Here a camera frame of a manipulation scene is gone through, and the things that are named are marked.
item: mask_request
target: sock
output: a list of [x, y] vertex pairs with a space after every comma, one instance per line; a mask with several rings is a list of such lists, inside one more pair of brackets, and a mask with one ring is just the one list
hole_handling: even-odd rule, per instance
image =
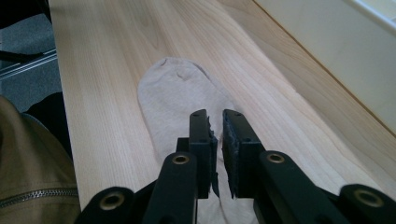
[[199, 223], [257, 223], [253, 201], [233, 200], [221, 154], [222, 111], [241, 111], [221, 84], [189, 60], [164, 58], [150, 67], [138, 85], [138, 100], [159, 160], [176, 151], [177, 139], [189, 137], [190, 114], [206, 109], [219, 139], [217, 172], [220, 198], [211, 192], [198, 201]]

